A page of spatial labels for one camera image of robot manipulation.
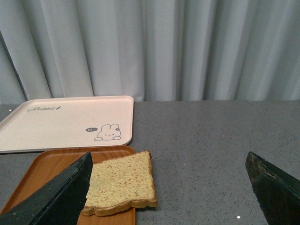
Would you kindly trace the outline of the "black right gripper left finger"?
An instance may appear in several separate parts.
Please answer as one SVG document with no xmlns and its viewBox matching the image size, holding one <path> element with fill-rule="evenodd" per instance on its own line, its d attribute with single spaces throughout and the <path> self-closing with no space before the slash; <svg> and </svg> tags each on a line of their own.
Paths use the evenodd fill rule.
<svg viewBox="0 0 300 225">
<path fill-rule="evenodd" d="M 90 152 L 0 216 L 2 225 L 75 225 L 86 203 L 93 162 Z"/>
</svg>

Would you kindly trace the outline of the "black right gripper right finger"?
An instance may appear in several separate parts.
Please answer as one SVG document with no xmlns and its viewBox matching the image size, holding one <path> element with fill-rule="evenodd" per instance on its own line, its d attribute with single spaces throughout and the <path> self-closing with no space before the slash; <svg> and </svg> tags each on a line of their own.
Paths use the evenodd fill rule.
<svg viewBox="0 0 300 225">
<path fill-rule="evenodd" d="M 298 225 L 300 181 L 251 151 L 245 167 L 267 223 Z"/>
</svg>

